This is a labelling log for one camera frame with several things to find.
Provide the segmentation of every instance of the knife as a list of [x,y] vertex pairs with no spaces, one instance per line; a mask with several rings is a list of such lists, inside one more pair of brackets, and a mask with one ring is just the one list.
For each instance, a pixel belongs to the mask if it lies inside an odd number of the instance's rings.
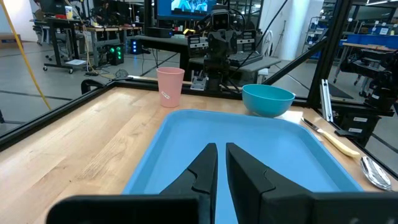
[[361,157],[360,153],[357,151],[354,151],[352,149],[350,149],[349,147],[347,147],[346,145],[344,145],[343,143],[341,143],[339,140],[337,140],[337,138],[333,137],[331,134],[325,132],[324,130],[316,127],[314,124],[312,124],[311,122],[309,122],[307,119],[305,118],[301,118],[301,120],[308,125],[310,128],[314,129],[314,131],[318,132],[319,134],[321,134],[323,137],[325,137],[327,140],[329,140],[340,152],[344,153],[347,156],[350,156],[352,158],[359,158]]

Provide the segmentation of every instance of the monitor screen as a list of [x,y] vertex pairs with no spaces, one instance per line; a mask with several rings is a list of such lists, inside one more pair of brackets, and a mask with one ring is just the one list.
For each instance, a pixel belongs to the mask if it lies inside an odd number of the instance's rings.
[[158,19],[200,20],[209,14],[216,0],[157,0]]

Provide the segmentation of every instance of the yellow cable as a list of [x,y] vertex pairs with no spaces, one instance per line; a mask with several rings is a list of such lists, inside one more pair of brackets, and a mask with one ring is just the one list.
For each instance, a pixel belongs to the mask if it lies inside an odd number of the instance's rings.
[[44,95],[42,93],[42,90],[39,87],[39,84],[37,84],[35,75],[33,74],[32,68],[30,67],[30,64],[29,64],[29,61],[26,58],[24,49],[22,48],[22,44],[21,44],[21,42],[20,42],[20,40],[18,38],[17,32],[15,31],[15,28],[14,28],[12,22],[11,22],[10,15],[7,12],[6,5],[4,4],[3,0],[0,0],[0,3],[1,3],[2,9],[4,10],[4,13],[5,13],[6,17],[7,17],[8,24],[10,25],[12,33],[14,34],[14,38],[17,40],[17,44],[18,44],[19,50],[21,51],[22,57],[24,58],[24,61],[25,61],[26,67],[27,67],[27,69],[29,71],[30,77],[32,78],[33,82],[35,83],[36,89],[37,89],[37,91],[39,91],[40,96],[42,97],[44,103],[51,110],[51,107],[50,107],[49,103],[47,102],[47,100],[45,99],[45,97],[44,97]]

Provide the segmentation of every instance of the spoon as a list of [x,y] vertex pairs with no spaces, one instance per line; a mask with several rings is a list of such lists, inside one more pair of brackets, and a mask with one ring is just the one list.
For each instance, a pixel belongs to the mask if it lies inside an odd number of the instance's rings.
[[361,158],[361,168],[373,185],[382,190],[392,191],[391,181],[386,172],[368,156]]

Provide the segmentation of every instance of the pink cup label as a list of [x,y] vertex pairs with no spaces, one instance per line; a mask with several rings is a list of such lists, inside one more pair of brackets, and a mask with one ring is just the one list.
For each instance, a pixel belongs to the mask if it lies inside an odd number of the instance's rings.
[[168,94],[166,94],[165,92],[162,91],[162,95],[166,98],[166,99],[170,99],[170,96]]

